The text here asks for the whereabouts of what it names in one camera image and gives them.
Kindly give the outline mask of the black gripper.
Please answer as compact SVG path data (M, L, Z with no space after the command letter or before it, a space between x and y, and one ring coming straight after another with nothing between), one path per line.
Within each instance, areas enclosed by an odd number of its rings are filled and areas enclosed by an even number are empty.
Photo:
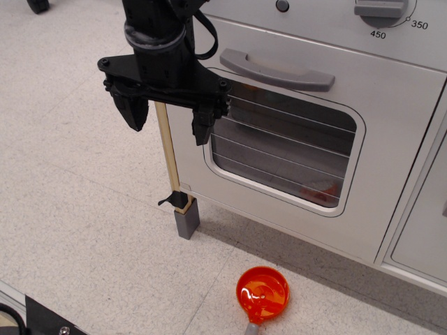
M97 65L105 73L105 90L137 132L147 120L149 101L192 109L197 146L208 143L215 121L228 114L230 82L197 60L187 38L161 50L104 57Z

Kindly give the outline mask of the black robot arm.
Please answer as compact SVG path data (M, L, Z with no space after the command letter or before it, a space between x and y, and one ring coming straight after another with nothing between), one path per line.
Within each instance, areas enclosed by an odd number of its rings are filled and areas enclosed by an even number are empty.
M215 42L204 54L195 51L193 21L217 37L203 15L203 1L124 1L124 35L133 54L105 57L105 90L113 97L126 123L140 131L148 103L156 101L189 108L198 146L207 144L217 119L228 114L231 83L201 64L214 56Z

